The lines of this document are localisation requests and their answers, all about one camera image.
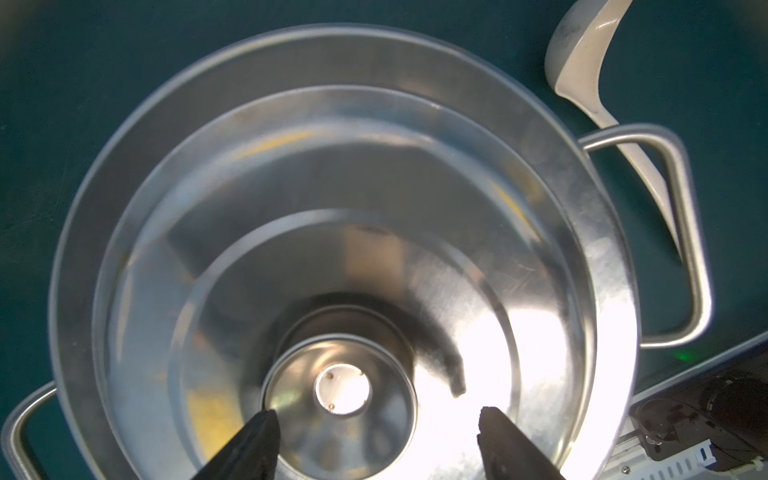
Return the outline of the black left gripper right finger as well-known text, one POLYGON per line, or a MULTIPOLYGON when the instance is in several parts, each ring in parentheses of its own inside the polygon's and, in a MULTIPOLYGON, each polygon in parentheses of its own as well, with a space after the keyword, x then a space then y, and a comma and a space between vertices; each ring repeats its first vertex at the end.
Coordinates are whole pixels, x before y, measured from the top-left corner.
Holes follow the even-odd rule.
POLYGON ((563 480, 558 468, 496 407, 483 407, 477 443, 488 480, 563 480))

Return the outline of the beige plastic ladle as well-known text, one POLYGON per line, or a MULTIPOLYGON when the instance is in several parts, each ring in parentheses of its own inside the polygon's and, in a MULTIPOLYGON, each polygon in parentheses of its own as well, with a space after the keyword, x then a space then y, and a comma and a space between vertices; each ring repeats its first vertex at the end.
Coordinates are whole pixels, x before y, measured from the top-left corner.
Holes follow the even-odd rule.
MULTIPOLYGON (((545 54, 545 76, 553 91, 570 101, 600 129, 616 126, 617 119, 600 96, 602 66, 609 46, 631 0, 578 0, 559 22, 545 54)), ((637 144, 618 146, 649 191, 679 247, 672 202, 662 174, 637 144)))

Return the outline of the stainless steel pot lid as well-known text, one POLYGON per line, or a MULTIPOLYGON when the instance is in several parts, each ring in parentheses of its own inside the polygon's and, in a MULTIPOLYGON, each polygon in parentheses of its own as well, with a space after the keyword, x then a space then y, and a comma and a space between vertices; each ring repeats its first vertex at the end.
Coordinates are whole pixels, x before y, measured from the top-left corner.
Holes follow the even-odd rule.
POLYGON ((118 129, 51 284, 59 399, 99 479, 187 479, 261 406, 273 364, 397 359, 354 428, 282 478, 474 479, 481 407, 568 479, 627 409, 638 300, 588 155, 527 89, 453 46, 310 26, 227 47, 118 129))

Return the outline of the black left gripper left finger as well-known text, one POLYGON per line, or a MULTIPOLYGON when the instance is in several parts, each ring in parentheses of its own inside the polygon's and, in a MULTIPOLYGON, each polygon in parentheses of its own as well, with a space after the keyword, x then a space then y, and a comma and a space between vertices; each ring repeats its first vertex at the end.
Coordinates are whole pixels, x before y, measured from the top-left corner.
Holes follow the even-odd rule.
POLYGON ((254 415, 193 480, 275 478, 281 430, 274 410, 254 415))

